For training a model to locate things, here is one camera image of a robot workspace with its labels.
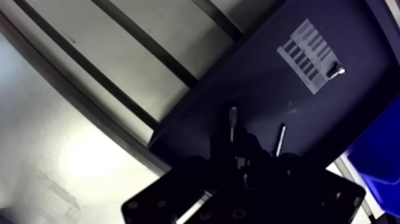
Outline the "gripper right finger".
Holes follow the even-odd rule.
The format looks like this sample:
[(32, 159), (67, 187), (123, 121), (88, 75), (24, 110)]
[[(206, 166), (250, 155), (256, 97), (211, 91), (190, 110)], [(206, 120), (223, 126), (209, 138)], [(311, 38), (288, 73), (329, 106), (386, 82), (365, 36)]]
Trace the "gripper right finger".
[(365, 190), (297, 155), (271, 155), (255, 135), (218, 141), (232, 216), (245, 223), (351, 223)]

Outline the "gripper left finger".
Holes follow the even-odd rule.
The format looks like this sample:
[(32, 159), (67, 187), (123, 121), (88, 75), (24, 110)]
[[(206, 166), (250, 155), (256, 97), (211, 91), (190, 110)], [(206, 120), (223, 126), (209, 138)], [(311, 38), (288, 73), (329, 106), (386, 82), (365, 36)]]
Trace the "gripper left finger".
[(210, 158), (190, 156), (121, 207), (126, 223), (176, 223), (205, 192), (239, 185), (232, 137), (213, 134)]

